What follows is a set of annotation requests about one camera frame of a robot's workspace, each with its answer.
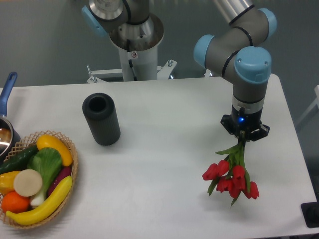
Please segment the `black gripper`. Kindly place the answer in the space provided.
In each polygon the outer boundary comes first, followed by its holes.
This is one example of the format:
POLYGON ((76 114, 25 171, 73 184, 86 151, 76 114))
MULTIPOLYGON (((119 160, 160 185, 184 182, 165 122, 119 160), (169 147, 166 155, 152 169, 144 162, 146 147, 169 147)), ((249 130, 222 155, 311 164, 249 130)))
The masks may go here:
POLYGON ((233 101, 231 114, 223 115, 221 124, 240 141, 258 141, 268 136, 270 127, 262 124, 264 102, 233 101))

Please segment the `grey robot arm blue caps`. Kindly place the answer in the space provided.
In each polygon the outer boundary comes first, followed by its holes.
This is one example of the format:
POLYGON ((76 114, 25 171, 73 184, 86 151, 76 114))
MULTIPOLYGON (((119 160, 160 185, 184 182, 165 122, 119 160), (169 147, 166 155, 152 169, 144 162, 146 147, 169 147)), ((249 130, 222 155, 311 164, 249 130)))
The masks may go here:
MULTIPOLYGON (((241 141, 257 141, 270 130, 261 123, 261 114, 272 67, 270 53, 260 44, 276 31, 277 20, 249 0, 217 0, 215 5, 230 29, 221 37, 202 36, 193 57, 233 86, 232 111, 221 124, 241 141)), ((81 12, 98 36, 108 36, 117 47, 125 81, 159 79, 158 45, 164 29, 149 1, 91 0, 81 12)))

